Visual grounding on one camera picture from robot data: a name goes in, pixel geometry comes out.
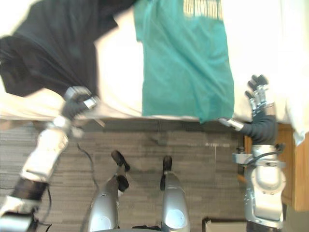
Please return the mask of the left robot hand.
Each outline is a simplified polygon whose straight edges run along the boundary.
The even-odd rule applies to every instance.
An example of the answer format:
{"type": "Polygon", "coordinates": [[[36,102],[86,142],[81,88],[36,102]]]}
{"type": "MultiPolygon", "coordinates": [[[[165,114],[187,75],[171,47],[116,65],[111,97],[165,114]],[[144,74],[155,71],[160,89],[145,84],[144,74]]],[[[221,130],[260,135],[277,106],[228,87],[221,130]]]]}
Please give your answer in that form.
{"type": "Polygon", "coordinates": [[[93,95],[86,87],[69,87],[64,95],[65,104],[61,116],[73,120],[77,115],[94,109],[99,103],[99,97],[93,95]]]}

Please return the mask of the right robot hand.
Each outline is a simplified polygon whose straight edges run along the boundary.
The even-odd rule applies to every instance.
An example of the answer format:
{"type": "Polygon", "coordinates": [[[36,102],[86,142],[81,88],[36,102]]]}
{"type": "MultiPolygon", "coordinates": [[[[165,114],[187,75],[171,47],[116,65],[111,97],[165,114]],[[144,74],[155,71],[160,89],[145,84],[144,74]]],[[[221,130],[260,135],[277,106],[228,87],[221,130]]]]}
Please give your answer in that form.
{"type": "Polygon", "coordinates": [[[245,123],[226,117],[218,121],[250,137],[253,145],[274,145],[278,134],[274,93],[264,75],[252,75],[247,85],[251,89],[245,95],[251,106],[252,121],[245,123]]]}

